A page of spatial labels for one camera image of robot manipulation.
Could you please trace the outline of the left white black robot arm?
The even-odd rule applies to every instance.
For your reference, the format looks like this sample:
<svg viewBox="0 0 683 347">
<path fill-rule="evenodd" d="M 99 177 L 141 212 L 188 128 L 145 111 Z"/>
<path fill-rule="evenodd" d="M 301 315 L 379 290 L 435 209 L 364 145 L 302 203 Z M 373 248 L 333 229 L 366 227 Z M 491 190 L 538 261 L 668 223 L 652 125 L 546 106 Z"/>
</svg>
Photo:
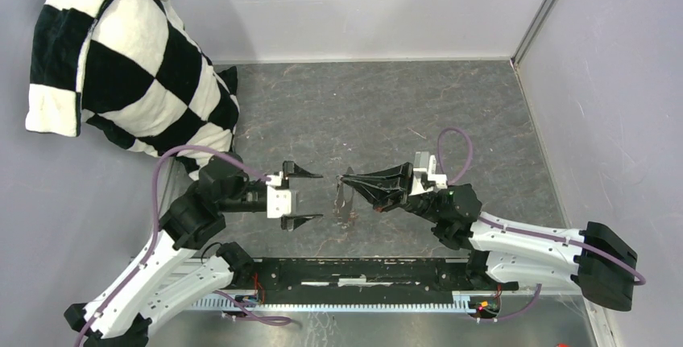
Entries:
<svg viewBox="0 0 683 347">
<path fill-rule="evenodd" d="M 95 299 L 64 313 L 77 346 L 144 346 L 162 325 L 204 296 L 229 285 L 257 283 L 253 258 L 223 243 L 192 272 L 164 280 L 226 227 L 225 213 L 261 213 L 293 230 L 309 220 L 296 212 L 292 178 L 317 174 L 291 160 L 274 174 L 248 168 L 239 155 L 213 151 L 199 178 L 161 213 L 153 204 L 151 235 L 126 269 Z"/>
</svg>

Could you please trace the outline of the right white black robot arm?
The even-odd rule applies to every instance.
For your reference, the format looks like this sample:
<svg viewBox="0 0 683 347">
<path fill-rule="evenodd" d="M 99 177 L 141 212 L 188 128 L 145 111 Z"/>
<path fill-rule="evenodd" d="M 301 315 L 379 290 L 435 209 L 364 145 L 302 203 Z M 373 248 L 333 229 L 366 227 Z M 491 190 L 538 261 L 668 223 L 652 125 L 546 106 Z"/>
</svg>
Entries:
<svg viewBox="0 0 683 347">
<path fill-rule="evenodd" d="M 594 304 L 629 312 L 635 287 L 645 282 L 637 253 L 609 226 L 549 228 L 497 217 L 483 211 L 471 184 L 450 185 L 433 166 L 404 163 L 340 181 L 375 211 L 414 214 L 434 224 L 442 245 L 468 250 L 465 277 L 476 289 L 492 283 L 577 288 Z"/>
</svg>

